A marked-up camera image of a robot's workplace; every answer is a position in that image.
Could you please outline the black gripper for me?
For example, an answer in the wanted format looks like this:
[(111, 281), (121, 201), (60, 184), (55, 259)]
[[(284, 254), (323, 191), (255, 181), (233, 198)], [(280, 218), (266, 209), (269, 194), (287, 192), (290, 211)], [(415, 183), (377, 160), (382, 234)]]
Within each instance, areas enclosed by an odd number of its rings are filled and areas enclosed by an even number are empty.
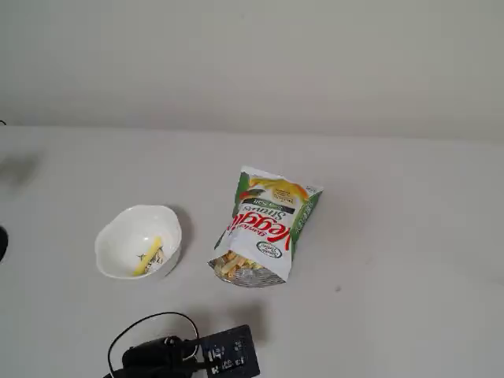
[(198, 346), (177, 336), (132, 346), (122, 357), (122, 377), (192, 377), (202, 369), (195, 357)]

